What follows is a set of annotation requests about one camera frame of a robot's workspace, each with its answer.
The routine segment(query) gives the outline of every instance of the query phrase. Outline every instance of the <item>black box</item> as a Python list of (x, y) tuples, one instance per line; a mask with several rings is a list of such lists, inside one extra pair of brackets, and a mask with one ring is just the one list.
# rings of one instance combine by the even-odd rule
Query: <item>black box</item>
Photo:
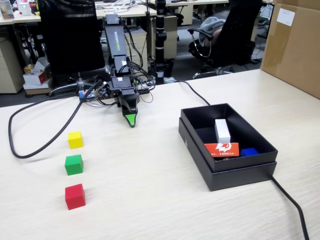
[[(258, 155), (225, 160), (212, 157), (205, 144), (217, 143), (215, 119), (225, 119), (231, 143)], [(278, 151), (227, 103), (181, 110), (179, 133), (211, 191), (270, 180)]]

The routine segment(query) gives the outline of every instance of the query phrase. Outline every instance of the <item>office chair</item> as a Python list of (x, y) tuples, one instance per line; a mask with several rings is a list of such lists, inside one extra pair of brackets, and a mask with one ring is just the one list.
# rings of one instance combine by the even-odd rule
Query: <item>office chair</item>
[(94, 0), (39, 0), (42, 49), (53, 75), (78, 73), (78, 81), (56, 90), (91, 86), (80, 72), (101, 69), (105, 60), (100, 43)]
[(229, 0), (229, 2), (230, 13), (214, 46), (202, 47), (199, 40), (194, 38), (194, 32), (198, 32), (204, 34), (211, 42), (213, 39), (211, 34), (196, 28), (188, 29), (193, 40), (189, 44), (189, 52), (206, 63), (201, 72), (196, 73), (192, 79), (230, 74), (231, 71), (225, 71), (230, 69), (228, 65), (244, 65), (251, 62), (256, 46), (251, 41), (251, 35), (262, 0)]

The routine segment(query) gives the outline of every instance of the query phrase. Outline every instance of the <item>green cube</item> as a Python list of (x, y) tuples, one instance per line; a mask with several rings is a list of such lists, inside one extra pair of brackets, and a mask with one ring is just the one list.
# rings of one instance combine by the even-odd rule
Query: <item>green cube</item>
[(84, 162), (82, 161), (81, 155), (67, 156), (64, 166), (68, 176), (81, 174), (84, 171)]

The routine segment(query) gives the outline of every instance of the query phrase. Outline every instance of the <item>blue block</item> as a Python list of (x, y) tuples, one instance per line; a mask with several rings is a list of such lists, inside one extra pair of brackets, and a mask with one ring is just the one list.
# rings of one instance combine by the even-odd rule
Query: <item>blue block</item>
[(259, 153), (254, 147), (245, 148), (241, 150), (240, 157), (248, 157), (253, 155), (258, 155)]

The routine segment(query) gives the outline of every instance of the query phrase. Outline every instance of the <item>white label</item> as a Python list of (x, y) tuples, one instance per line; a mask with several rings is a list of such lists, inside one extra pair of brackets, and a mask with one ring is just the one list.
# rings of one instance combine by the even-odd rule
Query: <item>white label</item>
[(276, 21), (291, 27), (292, 22), (294, 21), (294, 18), (295, 18), (295, 14), (296, 13), (294, 11), (289, 11), (289, 10), (280, 8), (279, 15)]

